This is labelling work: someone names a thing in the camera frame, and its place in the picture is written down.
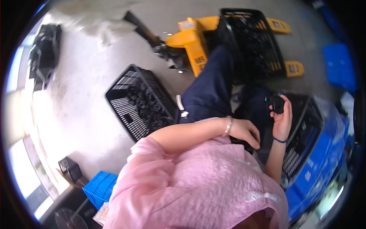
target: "silver bracelet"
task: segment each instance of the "silver bracelet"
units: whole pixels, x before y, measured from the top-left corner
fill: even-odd
[[[227,125],[227,127],[226,127],[226,130],[225,130],[225,133],[223,134],[223,136],[227,136],[228,134],[229,134],[229,131],[231,130],[231,126],[232,126],[232,124],[233,124],[233,121],[234,121],[234,119],[231,117],[231,116],[226,116],[227,118],[230,118],[230,122],[229,122],[229,124]]]

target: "fan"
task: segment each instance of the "fan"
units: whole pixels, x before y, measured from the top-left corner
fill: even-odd
[[[88,229],[83,218],[68,208],[58,209],[55,220],[59,229]]]

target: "pink fuzzy jacket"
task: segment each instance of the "pink fuzzy jacket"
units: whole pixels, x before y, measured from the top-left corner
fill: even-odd
[[[113,188],[105,229],[231,229],[260,210],[271,214],[270,228],[288,226],[282,188],[228,137],[175,158],[149,137],[131,150]]]

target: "bangle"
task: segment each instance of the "bangle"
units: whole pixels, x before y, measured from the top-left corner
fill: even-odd
[[[227,125],[227,127],[226,127],[226,130],[225,130],[225,132],[224,132],[224,134],[223,134],[223,136],[226,136],[226,135],[228,135],[229,134],[229,131],[231,130],[231,126],[232,126],[232,123],[233,123],[233,118],[231,117],[231,116],[226,116],[227,118],[230,118],[230,122],[229,122],[229,124]]]
[[[286,142],[288,142],[288,139],[286,139],[286,140],[284,140],[284,141],[281,141],[281,140],[279,140],[279,139],[277,139],[277,138],[275,138],[275,137],[273,137],[273,140],[276,140],[276,141],[278,141],[279,143],[286,143]]]

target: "pink sleeve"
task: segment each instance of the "pink sleeve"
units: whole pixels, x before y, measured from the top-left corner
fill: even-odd
[[[142,228],[174,171],[170,156],[153,138],[140,139],[131,151],[109,200],[106,229]]]

